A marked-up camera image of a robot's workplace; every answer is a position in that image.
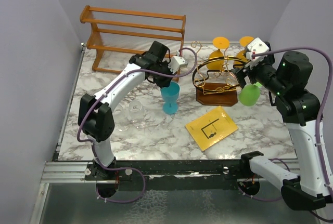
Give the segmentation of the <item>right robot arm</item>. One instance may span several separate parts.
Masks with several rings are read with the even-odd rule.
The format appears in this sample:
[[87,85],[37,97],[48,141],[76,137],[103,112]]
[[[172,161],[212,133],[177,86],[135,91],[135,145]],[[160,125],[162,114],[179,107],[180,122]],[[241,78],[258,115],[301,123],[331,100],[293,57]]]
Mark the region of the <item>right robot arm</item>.
[[259,175],[266,179],[280,190],[292,210],[324,208],[332,203],[332,171],[322,136],[324,104],[305,88],[313,66],[305,54],[292,50],[283,54],[275,69],[269,60],[271,56],[265,55],[257,63],[250,60],[232,72],[241,87],[245,87],[245,77],[248,77],[250,82],[260,83],[270,96],[275,96],[271,105],[288,128],[301,174],[284,170],[259,151],[241,156],[239,172],[246,178]]

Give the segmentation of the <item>orange plastic wine glass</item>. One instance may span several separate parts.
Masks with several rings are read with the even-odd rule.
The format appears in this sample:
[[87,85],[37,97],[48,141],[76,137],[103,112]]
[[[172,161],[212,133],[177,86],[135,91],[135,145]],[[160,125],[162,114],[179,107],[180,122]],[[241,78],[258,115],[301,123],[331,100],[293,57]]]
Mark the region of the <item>orange plastic wine glass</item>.
[[[254,37],[252,37],[252,36],[244,36],[239,40],[239,43],[242,47],[245,48],[253,40],[254,40]],[[248,62],[248,60],[245,56],[245,50],[240,51],[236,55],[236,58],[237,58],[237,60],[234,60],[233,68],[240,68]]]
[[[213,46],[217,49],[213,51],[209,55],[209,59],[214,59],[218,57],[224,57],[222,50],[226,50],[229,47],[229,40],[225,37],[219,36],[214,38],[213,40]],[[218,70],[218,71],[224,71],[224,61],[218,60],[214,62],[210,62],[207,64],[208,70]]]

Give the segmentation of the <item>green plastic wine glass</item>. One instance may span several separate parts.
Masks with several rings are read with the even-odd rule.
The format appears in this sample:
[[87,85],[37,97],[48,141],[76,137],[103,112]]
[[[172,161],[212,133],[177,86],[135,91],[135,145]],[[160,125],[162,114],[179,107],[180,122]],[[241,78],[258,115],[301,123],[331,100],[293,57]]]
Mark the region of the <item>green plastic wine glass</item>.
[[258,101],[262,85],[259,82],[247,84],[240,92],[238,100],[241,104],[251,107]]

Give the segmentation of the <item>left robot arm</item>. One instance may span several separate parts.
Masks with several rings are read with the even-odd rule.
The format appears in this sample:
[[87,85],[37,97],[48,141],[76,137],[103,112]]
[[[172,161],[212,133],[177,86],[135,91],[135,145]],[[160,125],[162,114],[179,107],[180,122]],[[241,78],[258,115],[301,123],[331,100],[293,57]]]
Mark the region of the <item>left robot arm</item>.
[[148,51],[133,55],[109,85],[93,96],[85,94],[80,99],[77,140],[91,143],[94,160],[99,164],[97,174],[102,179],[112,178],[115,172],[112,165],[115,156],[110,144],[115,128],[114,110],[131,90],[150,76],[159,87],[169,86],[173,75],[169,68],[171,63],[163,60],[169,53],[169,48],[154,41]]

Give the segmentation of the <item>blue plastic wine glass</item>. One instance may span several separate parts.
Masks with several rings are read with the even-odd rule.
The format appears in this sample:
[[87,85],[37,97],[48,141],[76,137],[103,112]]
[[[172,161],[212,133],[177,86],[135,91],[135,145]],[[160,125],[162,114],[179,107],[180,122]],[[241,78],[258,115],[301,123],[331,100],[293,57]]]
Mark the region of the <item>blue plastic wine glass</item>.
[[164,100],[162,109],[166,114],[174,114],[178,110],[177,99],[180,93],[180,86],[178,83],[171,81],[169,87],[161,89],[161,96]]

